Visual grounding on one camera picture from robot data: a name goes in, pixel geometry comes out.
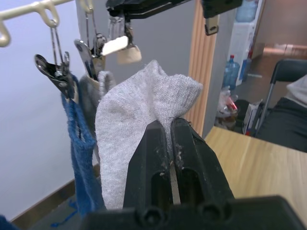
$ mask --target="blue water jug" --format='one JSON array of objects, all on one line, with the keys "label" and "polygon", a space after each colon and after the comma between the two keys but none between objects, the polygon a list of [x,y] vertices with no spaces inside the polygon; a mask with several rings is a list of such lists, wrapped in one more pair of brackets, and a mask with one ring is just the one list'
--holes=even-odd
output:
[{"label": "blue water jug", "polygon": [[234,62],[234,57],[235,55],[230,55],[230,59],[226,63],[222,84],[222,87],[230,86],[230,90],[236,88],[236,80],[240,70],[240,65],[237,62]]},{"label": "blue water jug", "polygon": [[252,22],[256,17],[257,8],[257,0],[243,0],[242,5],[236,11],[236,21],[239,23]]}]

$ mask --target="drying rack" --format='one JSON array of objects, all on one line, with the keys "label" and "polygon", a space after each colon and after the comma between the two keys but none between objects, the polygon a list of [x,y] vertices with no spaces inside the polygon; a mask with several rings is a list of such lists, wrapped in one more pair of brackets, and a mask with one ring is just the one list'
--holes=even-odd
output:
[{"label": "drying rack", "polygon": [[[56,5],[60,5],[69,1],[74,0],[43,0],[36,1],[31,4],[16,7],[13,9],[0,11],[0,33],[2,37],[0,37],[0,47],[7,46],[11,41],[11,36],[7,28],[5,27],[3,21],[11,18],[15,18],[24,14],[37,12],[42,17],[45,24],[49,27],[56,27],[59,24],[59,15],[55,8]],[[88,14],[91,14],[94,10],[92,0],[79,0],[80,5],[83,7],[84,11]],[[49,19],[45,10],[50,10],[52,19]]]}]

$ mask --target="gray sock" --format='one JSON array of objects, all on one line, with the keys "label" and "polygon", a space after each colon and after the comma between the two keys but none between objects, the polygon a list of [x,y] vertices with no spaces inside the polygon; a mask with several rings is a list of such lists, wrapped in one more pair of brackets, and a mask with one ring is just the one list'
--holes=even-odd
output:
[{"label": "gray sock", "polygon": [[128,164],[147,125],[156,119],[163,125],[172,159],[171,122],[192,107],[201,89],[190,77],[167,76],[154,60],[102,98],[95,124],[108,209],[123,206]]},{"label": "gray sock", "polygon": [[[96,138],[95,118],[99,101],[110,89],[116,85],[112,73],[108,71],[100,71],[98,77],[100,82],[95,81],[88,75],[84,75],[79,81],[82,95],[82,110],[93,138]],[[94,148],[94,154],[98,160],[98,163],[100,163],[97,146]]]}]

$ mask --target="blue cloth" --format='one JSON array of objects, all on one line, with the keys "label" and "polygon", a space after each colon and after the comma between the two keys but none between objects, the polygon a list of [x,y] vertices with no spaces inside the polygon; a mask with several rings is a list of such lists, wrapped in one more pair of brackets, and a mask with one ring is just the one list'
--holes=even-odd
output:
[{"label": "blue cloth", "polygon": [[19,228],[8,222],[4,216],[0,215],[0,230],[19,230]]},{"label": "blue cloth", "polygon": [[68,132],[71,138],[71,160],[75,176],[75,189],[78,211],[81,217],[90,212],[105,209],[101,186],[95,178],[93,170],[93,149],[96,140],[90,134],[81,108],[82,95],[78,80],[73,76],[79,92],[79,103],[62,94],[62,103],[68,117]]}]

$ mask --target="fabric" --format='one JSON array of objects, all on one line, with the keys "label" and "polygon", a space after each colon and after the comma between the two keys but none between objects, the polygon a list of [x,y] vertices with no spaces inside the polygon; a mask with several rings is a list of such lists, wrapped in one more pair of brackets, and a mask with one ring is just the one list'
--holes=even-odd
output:
[{"label": "fabric", "polygon": [[265,118],[256,137],[307,152],[307,108],[281,98]]},{"label": "fabric", "polygon": [[307,108],[307,75],[287,85],[286,98]]},{"label": "fabric", "polygon": [[19,230],[19,228],[8,222],[4,216],[0,215],[0,230]]},{"label": "fabric", "polygon": [[[76,77],[79,103],[82,95]],[[101,186],[93,171],[93,149],[96,144],[86,125],[82,109],[73,100],[66,100],[62,94],[62,103],[68,118],[68,133],[71,138],[71,160],[75,176],[75,189],[78,211],[82,217],[86,214],[105,208],[101,196]]]},{"label": "fabric", "polygon": [[155,120],[163,125],[172,159],[170,125],[192,107],[201,90],[190,77],[167,76],[154,60],[101,99],[95,125],[108,209],[123,206],[128,164],[147,125]]},{"label": "fabric", "polygon": [[[101,90],[99,90],[99,82],[90,78],[88,75],[84,75],[79,82],[80,94],[83,96],[81,105],[84,118],[94,138],[96,138],[95,117],[99,101],[101,97],[103,97],[110,89],[116,85],[111,72],[100,71],[98,77],[100,78],[102,85]],[[98,163],[100,163],[97,146],[94,148],[94,154]]]}]

